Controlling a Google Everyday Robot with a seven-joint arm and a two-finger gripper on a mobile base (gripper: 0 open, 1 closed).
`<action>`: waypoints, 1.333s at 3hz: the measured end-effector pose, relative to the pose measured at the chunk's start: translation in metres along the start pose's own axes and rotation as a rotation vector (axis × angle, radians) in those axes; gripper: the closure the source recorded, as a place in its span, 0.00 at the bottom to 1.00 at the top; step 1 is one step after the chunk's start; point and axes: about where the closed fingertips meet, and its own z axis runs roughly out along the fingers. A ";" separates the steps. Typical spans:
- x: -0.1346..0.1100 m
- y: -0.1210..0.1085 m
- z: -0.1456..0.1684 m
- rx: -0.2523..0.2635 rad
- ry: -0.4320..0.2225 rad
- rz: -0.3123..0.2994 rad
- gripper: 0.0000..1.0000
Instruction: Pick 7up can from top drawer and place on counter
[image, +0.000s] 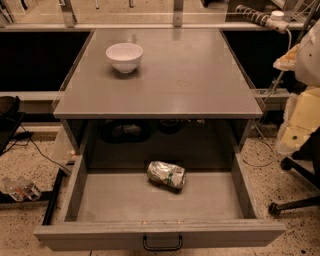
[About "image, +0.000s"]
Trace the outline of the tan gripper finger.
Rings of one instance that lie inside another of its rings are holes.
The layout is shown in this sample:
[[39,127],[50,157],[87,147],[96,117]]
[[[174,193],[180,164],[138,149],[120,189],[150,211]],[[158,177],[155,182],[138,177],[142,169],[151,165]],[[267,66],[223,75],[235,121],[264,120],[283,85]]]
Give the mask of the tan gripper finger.
[[295,71],[297,66],[299,44],[292,47],[286,54],[278,58],[273,67],[281,71]]

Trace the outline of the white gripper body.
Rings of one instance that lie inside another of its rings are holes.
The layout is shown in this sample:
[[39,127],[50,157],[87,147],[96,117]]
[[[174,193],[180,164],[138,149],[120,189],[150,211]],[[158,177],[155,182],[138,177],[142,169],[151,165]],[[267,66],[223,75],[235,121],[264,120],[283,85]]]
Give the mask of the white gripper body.
[[275,148],[282,155],[291,155],[320,127],[320,88],[308,86],[301,94],[292,93],[283,119]]

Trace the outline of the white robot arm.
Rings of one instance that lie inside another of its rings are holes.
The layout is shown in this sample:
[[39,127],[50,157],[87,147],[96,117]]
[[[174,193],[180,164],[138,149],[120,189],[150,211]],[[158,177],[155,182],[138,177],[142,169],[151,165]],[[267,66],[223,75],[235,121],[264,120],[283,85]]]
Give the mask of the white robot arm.
[[320,127],[320,21],[298,45],[278,58],[273,67],[281,71],[293,71],[296,80],[306,85],[299,95],[290,94],[284,121],[277,134],[277,152],[291,155]]

